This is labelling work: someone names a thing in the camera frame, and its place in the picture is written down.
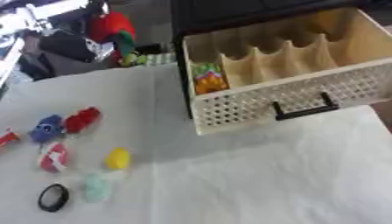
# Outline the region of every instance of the black ring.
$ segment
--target black ring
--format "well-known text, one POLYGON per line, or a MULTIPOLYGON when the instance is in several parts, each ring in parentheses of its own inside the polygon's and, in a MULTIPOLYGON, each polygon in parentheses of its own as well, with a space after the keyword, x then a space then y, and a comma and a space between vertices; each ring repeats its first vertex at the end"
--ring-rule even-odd
POLYGON ((69 192, 68 190, 60 184, 54 184, 54 185, 50 185, 48 186, 42 193, 41 195, 39 195, 38 198, 38 206, 39 208, 41 208, 44 211, 47 211, 49 213, 54 213, 59 211, 68 201, 69 199, 69 192), (53 204, 51 204, 50 206, 48 205, 44 205, 44 203, 42 202, 42 198, 44 197, 44 195, 52 190, 53 188, 59 188, 61 191, 61 194, 59 196, 59 198, 56 200, 56 202, 54 202, 53 204))

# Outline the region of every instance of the white cloth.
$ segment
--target white cloth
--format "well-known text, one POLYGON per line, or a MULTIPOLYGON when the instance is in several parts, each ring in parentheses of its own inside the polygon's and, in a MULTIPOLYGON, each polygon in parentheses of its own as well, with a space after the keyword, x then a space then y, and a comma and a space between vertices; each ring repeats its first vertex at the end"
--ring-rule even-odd
POLYGON ((22 85, 0 103, 0 127, 23 132, 43 116, 90 105, 103 118, 64 141, 73 154, 65 173, 36 168, 38 147, 31 143, 0 156, 2 223, 392 220, 391 136, 369 107, 196 136, 177 68, 166 65, 22 85), (116 146, 128 148, 134 164, 125 172, 103 171, 104 156, 116 146), (114 183, 108 201, 83 200, 81 177, 88 172, 104 172, 114 183), (69 187, 71 201, 57 213, 42 212, 37 197, 54 181, 69 187))

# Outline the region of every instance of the drawer compartment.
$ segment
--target drawer compartment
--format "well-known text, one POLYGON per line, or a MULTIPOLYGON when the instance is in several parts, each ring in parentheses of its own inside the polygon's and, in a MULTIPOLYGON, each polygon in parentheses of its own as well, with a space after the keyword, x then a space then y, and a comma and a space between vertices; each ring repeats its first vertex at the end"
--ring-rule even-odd
POLYGON ((183 48, 199 134, 282 120, 276 105, 287 117, 329 110, 320 96, 331 110, 390 97, 392 36, 353 8, 186 36, 183 48), (193 67, 206 63, 227 90, 196 94, 193 67))

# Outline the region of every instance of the black drawer handle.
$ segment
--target black drawer handle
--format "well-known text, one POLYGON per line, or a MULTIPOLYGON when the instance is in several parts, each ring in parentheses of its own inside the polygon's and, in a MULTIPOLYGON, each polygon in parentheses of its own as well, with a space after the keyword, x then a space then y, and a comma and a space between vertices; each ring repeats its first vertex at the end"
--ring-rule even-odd
POLYGON ((318 113, 336 110, 339 108, 338 104, 333 103, 333 101, 329 97, 328 93, 322 92, 320 95, 324 101, 325 106, 321 106, 318 108, 308 108, 308 109, 304 109, 301 111, 294 111, 294 112, 287 113, 287 114, 285 114, 283 112, 282 108, 280 107, 279 102, 273 101, 272 106, 274 107, 275 112, 276 112, 276 120, 282 121, 282 120, 287 120, 287 119, 296 118, 296 117, 300 117, 300 116, 309 116, 309 115, 314 115, 314 114, 318 114, 318 113))

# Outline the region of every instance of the yellow ball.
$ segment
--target yellow ball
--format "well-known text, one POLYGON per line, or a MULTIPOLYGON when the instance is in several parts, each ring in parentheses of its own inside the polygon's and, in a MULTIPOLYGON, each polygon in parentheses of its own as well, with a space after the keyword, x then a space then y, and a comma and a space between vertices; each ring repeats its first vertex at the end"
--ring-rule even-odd
POLYGON ((111 170, 119 170, 130 166, 130 160, 130 153, 124 148, 117 147, 105 158, 105 164, 111 170))

